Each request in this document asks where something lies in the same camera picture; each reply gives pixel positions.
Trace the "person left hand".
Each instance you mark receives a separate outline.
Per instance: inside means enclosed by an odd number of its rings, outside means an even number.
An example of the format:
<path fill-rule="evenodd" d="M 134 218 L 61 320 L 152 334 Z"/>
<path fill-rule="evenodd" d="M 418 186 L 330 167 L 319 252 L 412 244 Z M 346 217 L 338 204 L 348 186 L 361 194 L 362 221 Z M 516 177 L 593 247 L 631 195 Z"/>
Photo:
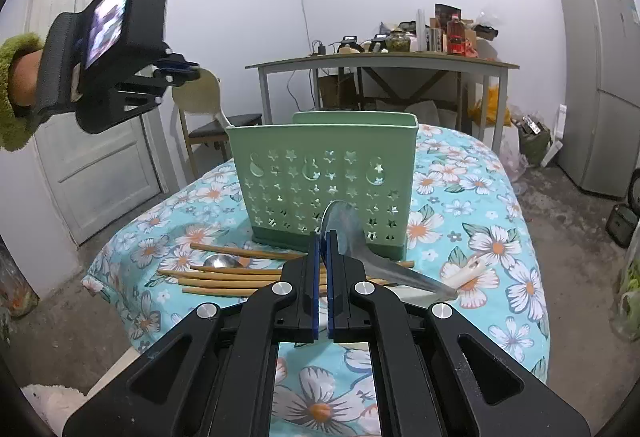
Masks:
<path fill-rule="evenodd" d="M 11 102 L 29 108 L 36 101 L 37 80 L 42 51 L 21 53 L 14 58 L 9 70 L 8 93 Z"/>

